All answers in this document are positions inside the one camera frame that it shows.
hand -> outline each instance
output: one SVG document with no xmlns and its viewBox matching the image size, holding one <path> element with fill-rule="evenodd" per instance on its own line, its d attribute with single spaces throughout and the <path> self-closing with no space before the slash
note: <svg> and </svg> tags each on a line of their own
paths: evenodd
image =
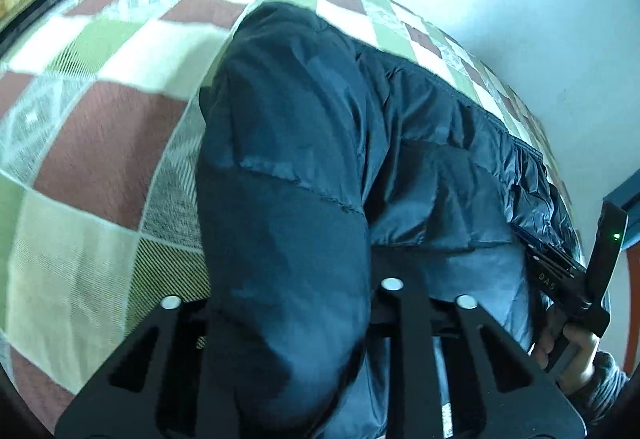
<svg viewBox="0 0 640 439">
<path fill-rule="evenodd" d="M 535 359 L 541 368 L 546 369 L 549 362 L 548 355 L 554 348 L 554 339 L 551 336 L 553 323 L 558 321 L 558 310 L 552 305 L 546 312 L 546 326 L 542 330 L 538 343 L 533 347 L 531 357 Z M 565 395 L 577 392 L 590 382 L 595 371 L 593 358 L 598 351 L 599 337 L 588 330 L 574 325 L 566 324 L 562 330 L 567 340 L 580 346 L 580 352 L 571 361 L 558 381 L 560 390 Z"/>
</svg>

dark blue jacket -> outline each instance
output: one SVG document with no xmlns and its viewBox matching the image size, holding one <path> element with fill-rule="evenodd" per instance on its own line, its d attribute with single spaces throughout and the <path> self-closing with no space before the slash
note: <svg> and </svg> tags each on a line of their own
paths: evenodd
<svg viewBox="0 0 640 439">
<path fill-rule="evenodd" d="M 275 2 L 242 22 L 200 105 L 208 360 L 253 422 L 382 434 L 388 347 L 366 337 L 372 263 L 431 297 L 475 296 L 529 347 L 535 297 L 510 223 L 576 258 L 577 239 L 540 153 L 492 114 Z"/>
</svg>

person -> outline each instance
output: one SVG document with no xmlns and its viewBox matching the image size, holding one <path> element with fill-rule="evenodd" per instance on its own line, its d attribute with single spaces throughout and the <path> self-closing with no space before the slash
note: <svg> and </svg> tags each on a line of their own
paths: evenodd
<svg viewBox="0 0 640 439">
<path fill-rule="evenodd" d="M 550 330 L 557 317 L 557 308 L 551 306 L 546 312 L 547 324 L 531 353 L 542 369 L 546 368 L 548 355 L 554 348 Z M 574 324 L 566 324 L 562 332 L 580 351 L 562 372 L 558 386 L 591 430 L 611 409 L 628 377 L 613 356 L 598 350 L 600 339 L 595 334 Z"/>
<path fill-rule="evenodd" d="M 579 256 L 536 150 L 428 70 L 291 4 L 247 15 L 217 64 L 199 98 L 205 354 L 249 427 L 384 434 L 388 342 L 367 333 L 380 271 L 473 295 L 529 350 L 546 305 L 510 223 Z M 592 426 L 625 377 L 593 336 L 564 332 L 583 348 L 561 388 Z M 541 366 L 551 349 L 545 328 Z"/>
</svg>

checkered bedsheet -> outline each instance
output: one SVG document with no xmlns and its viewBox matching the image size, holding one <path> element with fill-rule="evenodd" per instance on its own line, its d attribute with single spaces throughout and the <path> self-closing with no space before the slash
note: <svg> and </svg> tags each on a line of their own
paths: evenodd
<svg viewBox="0 0 640 439">
<path fill-rule="evenodd" d="M 197 91 L 263 1 L 66 0 L 0 61 L 0 359 L 25 399 L 64 408 L 159 299 L 207 295 Z M 452 37 L 392 0 L 285 1 L 495 114 L 570 207 L 538 120 Z"/>
</svg>

gray sleeve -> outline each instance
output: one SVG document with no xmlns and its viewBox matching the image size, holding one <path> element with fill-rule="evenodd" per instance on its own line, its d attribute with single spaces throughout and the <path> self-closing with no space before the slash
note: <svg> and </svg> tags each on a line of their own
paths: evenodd
<svg viewBox="0 0 640 439">
<path fill-rule="evenodd" d="M 593 364 L 596 368 L 593 379 L 568 398 L 588 429 L 607 414 L 629 381 L 609 353 L 598 352 Z"/>
</svg>

